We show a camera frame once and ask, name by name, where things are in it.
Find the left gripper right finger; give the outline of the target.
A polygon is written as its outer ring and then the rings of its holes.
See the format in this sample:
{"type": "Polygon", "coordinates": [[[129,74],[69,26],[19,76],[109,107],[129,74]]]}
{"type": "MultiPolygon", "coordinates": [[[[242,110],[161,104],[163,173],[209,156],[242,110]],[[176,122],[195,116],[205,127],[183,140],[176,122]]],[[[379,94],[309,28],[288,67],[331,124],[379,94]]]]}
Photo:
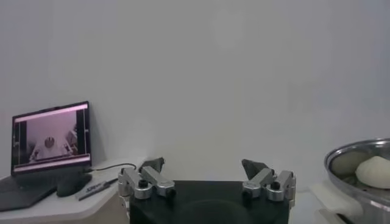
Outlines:
{"type": "Polygon", "coordinates": [[[242,196],[245,202],[265,196],[274,202],[296,201],[296,176],[292,171],[283,170],[279,174],[265,163],[242,159],[241,165],[248,177],[242,183],[242,196]]]}

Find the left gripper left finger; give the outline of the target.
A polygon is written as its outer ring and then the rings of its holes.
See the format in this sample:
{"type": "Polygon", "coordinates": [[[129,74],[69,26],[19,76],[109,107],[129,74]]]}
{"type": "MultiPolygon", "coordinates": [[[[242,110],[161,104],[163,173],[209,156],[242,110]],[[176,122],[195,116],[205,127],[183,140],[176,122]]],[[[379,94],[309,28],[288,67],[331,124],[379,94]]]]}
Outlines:
{"type": "Polygon", "coordinates": [[[167,200],[176,196],[176,184],[162,176],[161,170],[165,159],[159,157],[147,160],[137,168],[122,168],[118,174],[118,192],[124,201],[131,197],[137,200],[147,200],[155,192],[167,200]]]}

